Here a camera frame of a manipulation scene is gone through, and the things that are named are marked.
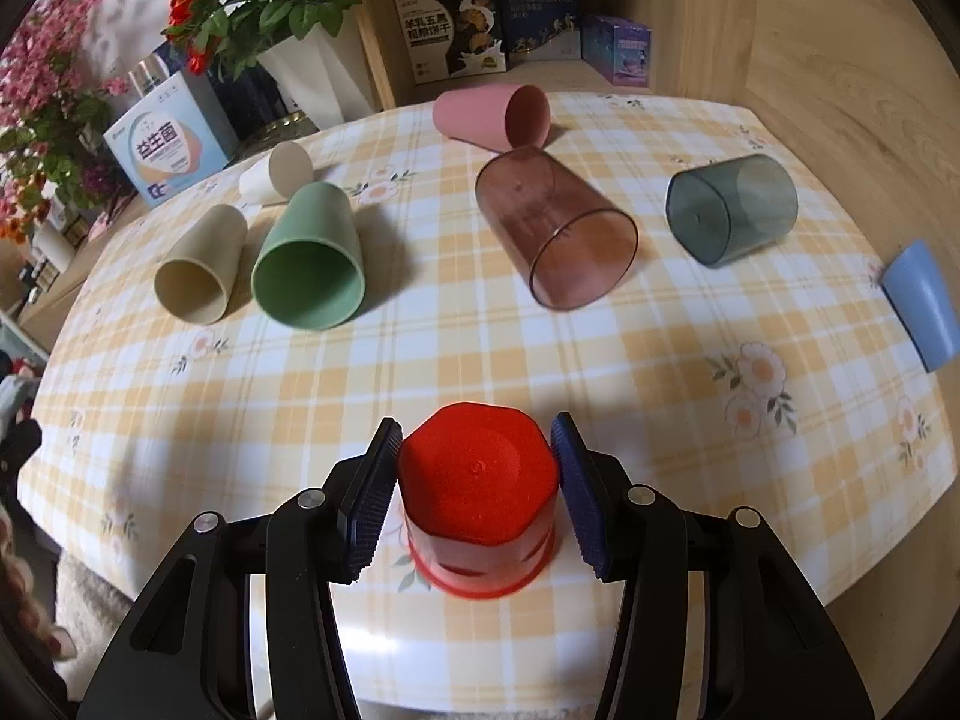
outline pink cup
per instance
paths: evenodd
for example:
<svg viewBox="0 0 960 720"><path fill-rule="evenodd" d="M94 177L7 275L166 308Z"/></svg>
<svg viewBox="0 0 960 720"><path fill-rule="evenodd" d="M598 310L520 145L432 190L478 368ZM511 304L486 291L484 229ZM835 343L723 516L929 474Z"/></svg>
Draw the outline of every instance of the pink cup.
<svg viewBox="0 0 960 720"><path fill-rule="evenodd" d="M455 89L433 103L433 124L448 138L490 151L542 148L550 131L550 103L541 89L529 84Z"/></svg>

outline transparent cup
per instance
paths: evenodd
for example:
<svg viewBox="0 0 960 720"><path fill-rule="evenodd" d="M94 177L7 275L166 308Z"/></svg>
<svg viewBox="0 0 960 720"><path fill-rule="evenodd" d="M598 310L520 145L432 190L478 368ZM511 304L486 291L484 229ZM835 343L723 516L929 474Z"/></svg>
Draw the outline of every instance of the transparent cup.
<svg viewBox="0 0 960 720"><path fill-rule="evenodd" d="M545 151L494 157L477 205L537 303L568 311L603 298L630 269L640 236L630 215Z"/></svg>
<svg viewBox="0 0 960 720"><path fill-rule="evenodd" d="M797 221L797 189L766 154L684 170L670 179L670 232L701 265L718 268L782 238Z"/></svg>

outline white vase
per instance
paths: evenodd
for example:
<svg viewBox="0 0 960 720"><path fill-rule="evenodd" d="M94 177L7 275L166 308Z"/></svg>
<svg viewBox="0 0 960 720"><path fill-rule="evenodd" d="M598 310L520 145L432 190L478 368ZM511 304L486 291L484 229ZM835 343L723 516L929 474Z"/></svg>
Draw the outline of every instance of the white vase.
<svg viewBox="0 0 960 720"><path fill-rule="evenodd" d="M349 10L335 38L314 26L304 40L287 38L259 59L280 92L294 100L318 129L363 119L374 111L367 57Z"/></svg>
<svg viewBox="0 0 960 720"><path fill-rule="evenodd" d="M46 220L37 228L32 245L61 273L69 268L77 253L77 250L71 247L63 235L59 234L50 220Z"/></svg>

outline yellow checkered tablecloth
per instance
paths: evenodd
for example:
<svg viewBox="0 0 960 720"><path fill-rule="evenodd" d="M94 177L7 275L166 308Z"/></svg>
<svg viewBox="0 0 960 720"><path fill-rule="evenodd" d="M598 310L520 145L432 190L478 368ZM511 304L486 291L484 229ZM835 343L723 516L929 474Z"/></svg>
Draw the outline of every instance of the yellow checkered tablecloth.
<svg viewBox="0 0 960 720"><path fill-rule="evenodd" d="M384 415L409 433L474 400L544 429L570 410L590 447L683 508L760 509L824 602L850 586L956 474L936 379L878 288L870 245L749 111L551 105L549 151L640 225L640 259L610 295L569 314L534 303L475 205L491 154L440 137L428 105L312 136L316 167L355 205L358 316L304 333L258 311L246 279L282 209L256 207L227 318L198 329L168 316L158 261L209 206L241 204L245 166L168 201L112 241L56 344L35 408L43 447L20 487L37 522L136 594L198 512L270 512L362 452ZM789 170L800 218L774 247L702 268L667 228L669 178L755 151ZM416 576L397 498L373 566L334 593L357 695L459 710L595 701L620 587L592 579L563 507L548 570L468 602Z"/></svg>

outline silver screw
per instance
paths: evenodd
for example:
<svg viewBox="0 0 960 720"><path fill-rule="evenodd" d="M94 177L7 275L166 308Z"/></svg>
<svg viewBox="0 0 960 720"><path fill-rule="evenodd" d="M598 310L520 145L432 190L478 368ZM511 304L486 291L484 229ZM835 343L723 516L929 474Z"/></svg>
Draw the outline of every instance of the silver screw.
<svg viewBox="0 0 960 720"><path fill-rule="evenodd" d="M753 509L737 509L736 514L733 514L733 519L742 525L744 528L755 528L760 525L760 515L757 514Z"/></svg>
<svg viewBox="0 0 960 720"><path fill-rule="evenodd" d="M310 490L304 490L296 497L296 504L301 509L315 509L318 506L323 506L325 500L326 496L323 494L323 490L310 488Z"/></svg>
<svg viewBox="0 0 960 720"><path fill-rule="evenodd" d="M209 533L220 523L220 518L213 512L204 512L193 521L193 529L197 533Z"/></svg>
<svg viewBox="0 0 960 720"><path fill-rule="evenodd" d="M656 501L656 493L644 485L633 485L630 490L627 490L627 500L637 506L650 506Z"/></svg>

